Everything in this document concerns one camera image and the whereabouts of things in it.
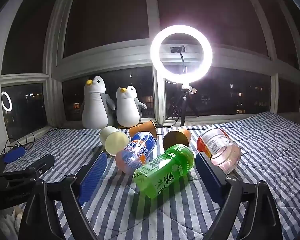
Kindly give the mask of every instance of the green plastic bottle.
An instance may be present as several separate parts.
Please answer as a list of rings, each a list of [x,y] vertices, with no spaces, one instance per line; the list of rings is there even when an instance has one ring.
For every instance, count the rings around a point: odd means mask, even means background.
[[[176,144],[136,169],[133,178],[141,192],[155,198],[172,182],[186,175],[193,165],[194,154],[189,147]]]

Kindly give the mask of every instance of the white paper cup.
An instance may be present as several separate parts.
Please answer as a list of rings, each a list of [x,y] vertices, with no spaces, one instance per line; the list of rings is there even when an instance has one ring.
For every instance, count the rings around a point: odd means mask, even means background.
[[[113,126],[107,126],[101,130],[99,138],[103,146],[105,145],[108,136],[113,132],[119,132],[119,130]]]
[[[104,144],[106,152],[115,156],[119,151],[123,150],[130,142],[129,137],[121,131],[111,133]]]

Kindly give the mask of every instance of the orange paper cup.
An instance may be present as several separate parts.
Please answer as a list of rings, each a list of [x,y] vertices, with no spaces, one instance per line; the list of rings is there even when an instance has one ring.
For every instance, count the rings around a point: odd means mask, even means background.
[[[179,129],[168,132],[162,140],[164,150],[169,149],[175,144],[183,144],[189,146],[191,134],[187,129]]]
[[[137,132],[150,132],[154,139],[157,138],[157,129],[155,128],[154,122],[151,120],[131,127],[129,129],[130,138],[132,138],[132,136],[134,136]]]

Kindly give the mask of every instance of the clear plastic bottle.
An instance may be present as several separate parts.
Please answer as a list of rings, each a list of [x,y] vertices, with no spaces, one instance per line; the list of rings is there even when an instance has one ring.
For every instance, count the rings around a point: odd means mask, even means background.
[[[189,147],[176,144],[136,169],[133,179],[141,192],[155,198],[172,182],[187,174],[193,165],[194,154]]]
[[[155,140],[150,132],[137,132],[131,142],[115,156],[120,170],[128,175],[144,165],[155,146]]]
[[[204,152],[225,174],[234,170],[241,158],[240,147],[220,128],[205,130],[198,138],[197,149]]]

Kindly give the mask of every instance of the striped bedsheet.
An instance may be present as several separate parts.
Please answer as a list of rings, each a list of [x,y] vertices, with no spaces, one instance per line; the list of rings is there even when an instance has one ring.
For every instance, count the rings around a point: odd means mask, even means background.
[[[242,149],[237,174],[244,182],[265,180],[273,194],[284,239],[300,230],[300,125],[269,112],[235,122],[208,126],[185,126],[192,135],[190,147],[208,127],[222,127]],[[177,128],[158,129],[156,147],[150,160],[164,152],[164,134]],[[47,183],[76,174],[101,147],[100,130],[55,130],[37,140],[34,147],[5,171],[26,166],[52,154],[55,165],[41,178]],[[157,198],[140,195],[131,176],[122,173],[113,157],[91,200],[83,211],[101,239],[202,239],[220,207],[212,202],[194,167]],[[66,239],[73,239],[62,205],[56,202]],[[244,216],[240,206],[230,239],[235,239]]]

